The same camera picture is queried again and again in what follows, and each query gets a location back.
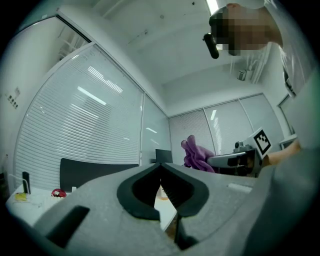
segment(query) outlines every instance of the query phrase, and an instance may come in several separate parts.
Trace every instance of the white desk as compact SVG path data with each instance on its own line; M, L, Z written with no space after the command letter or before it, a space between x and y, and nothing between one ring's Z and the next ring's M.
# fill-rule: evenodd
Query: white desk
M177 210L169 199L162 200L159 196L155 197L154 208L160 213L160 227L165 231L176 216Z
M31 187L31 194L26 195L27 201L16 201L15 194L23 191L23 185L19 186L6 201L5 206L12 215L23 219L30 226L33 226L42 214L60 201L57 197L51 196L51 190L36 187Z
M27 201L16 201L15 194L23 191L23 185L19 186L5 205L11 214L23 219L30 226L33 226L51 206L59 202L56 197L51 196L51 190L36 187L31 187L31 194L27 194ZM160 212L161 229L166 230L177 213L176 209L169 199L162 200L158 195L155 198L154 208Z

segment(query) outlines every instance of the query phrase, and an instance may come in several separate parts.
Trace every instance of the black foam padding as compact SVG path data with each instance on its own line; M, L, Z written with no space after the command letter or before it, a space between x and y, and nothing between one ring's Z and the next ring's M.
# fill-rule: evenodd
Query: black foam padding
M201 181L165 163L152 167L123 181L117 189L117 198L132 216L146 220L160 220L154 209L157 191L161 185L182 217L196 215L209 198L209 189Z
M196 215L209 198L209 189L202 181L162 164L161 185L178 214Z
M89 212L89 208L76 206L70 211L46 236L51 242L61 248L65 248L69 239L77 230L81 222Z
M93 162L82 162L62 158L60 161L60 188L71 192L72 187L79 188L93 179L118 173L138 164L104 164Z
M116 191L122 207L132 216L160 221L159 212L154 208L157 191L160 187L160 164L131 176L123 181Z

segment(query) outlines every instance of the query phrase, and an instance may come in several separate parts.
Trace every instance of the window blinds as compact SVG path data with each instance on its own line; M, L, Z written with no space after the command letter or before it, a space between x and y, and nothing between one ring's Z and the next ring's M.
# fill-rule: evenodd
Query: window blinds
M195 136L196 144L213 153L215 152L210 129L204 111L198 110L169 118L172 160L174 164L182 165L186 156L181 142L190 135Z
M147 95L141 134L141 165L154 163L156 149L171 150L169 119Z
M262 127L271 141L272 148L270 152L280 151L279 142L284 139L284 134L278 118L266 97L261 94L244 98L240 101L251 120L253 129L256 131Z
M22 122L15 174L60 187L60 160L138 164L143 92L96 45L44 83Z
M233 153L235 143L248 138L253 130L247 115L238 101L205 109L211 126L216 155Z

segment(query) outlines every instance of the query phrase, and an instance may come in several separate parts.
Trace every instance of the white ceiling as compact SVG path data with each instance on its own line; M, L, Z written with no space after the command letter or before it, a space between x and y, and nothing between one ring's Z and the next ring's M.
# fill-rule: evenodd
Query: white ceiling
M225 51L220 52L218 59L211 58L202 40L204 34L210 32L210 12L206 0L88 2L123 35L125 45L137 52L141 61L154 71L160 85L242 60L241 57L229 56ZM226 0L217 2L219 7L227 3Z

